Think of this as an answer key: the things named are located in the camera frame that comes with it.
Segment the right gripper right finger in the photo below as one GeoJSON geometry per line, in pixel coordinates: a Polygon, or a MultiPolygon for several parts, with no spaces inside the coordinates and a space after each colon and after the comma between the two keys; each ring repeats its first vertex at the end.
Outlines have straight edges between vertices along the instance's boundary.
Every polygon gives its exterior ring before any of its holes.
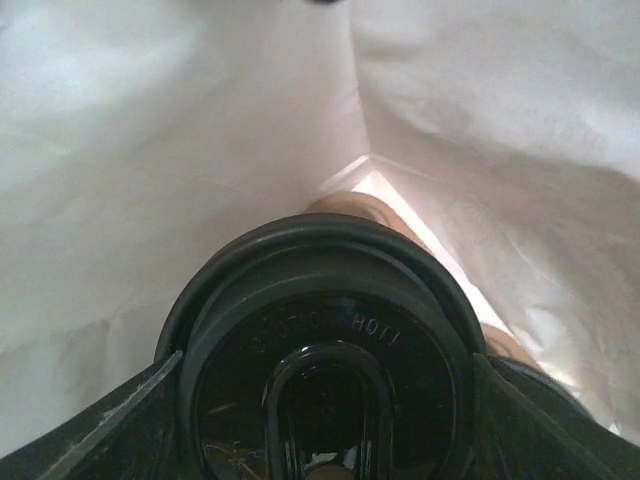
{"type": "Polygon", "coordinates": [[[540,377],[476,354],[479,479],[637,479],[639,447],[611,433],[540,377]]]}

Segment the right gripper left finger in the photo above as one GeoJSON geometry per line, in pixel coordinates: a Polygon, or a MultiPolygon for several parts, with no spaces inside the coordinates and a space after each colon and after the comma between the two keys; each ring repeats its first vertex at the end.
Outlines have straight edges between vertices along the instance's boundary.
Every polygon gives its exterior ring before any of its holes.
{"type": "Polygon", "coordinates": [[[1,459],[3,479],[176,479],[177,351],[1,459]]]}

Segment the pulp cup carrier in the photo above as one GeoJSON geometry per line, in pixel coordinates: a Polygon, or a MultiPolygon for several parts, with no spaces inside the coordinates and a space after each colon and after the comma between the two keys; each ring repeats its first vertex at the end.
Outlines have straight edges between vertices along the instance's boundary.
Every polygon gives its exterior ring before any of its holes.
{"type": "MultiPolygon", "coordinates": [[[[384,201],[361,192],[335,192],[310,203],[304,213],[338,213],[355,216],[384,225],[409,238],[430,255],[435,256],[431,248],[421,240],[401,216],[384,201]]],[[[536,370],[538,363],[522,346],[503,329],[480,321],[481,329],[491,354],[521,362],[536,370]]]]}

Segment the black coffee lid front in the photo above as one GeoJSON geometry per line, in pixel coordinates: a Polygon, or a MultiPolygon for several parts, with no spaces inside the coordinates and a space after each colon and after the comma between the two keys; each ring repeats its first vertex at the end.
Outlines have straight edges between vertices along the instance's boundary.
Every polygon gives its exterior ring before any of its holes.
{"type": "Polygon", "coordinates": [[[186,479],[462,479],[479,320],[446,268],[375,222],[303,214],[218,251],[158,357],[186,479]]]}

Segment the printed Cream Bear paper bag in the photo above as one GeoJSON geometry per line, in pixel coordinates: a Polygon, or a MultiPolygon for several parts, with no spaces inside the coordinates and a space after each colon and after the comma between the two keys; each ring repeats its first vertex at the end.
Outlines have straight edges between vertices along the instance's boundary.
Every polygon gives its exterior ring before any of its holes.
{"type": "Polygon", "coordinates": [[[639,439],[635,1],[5,1],[1,451],[153,358],[222,246],[335,190],[639,439]]]}

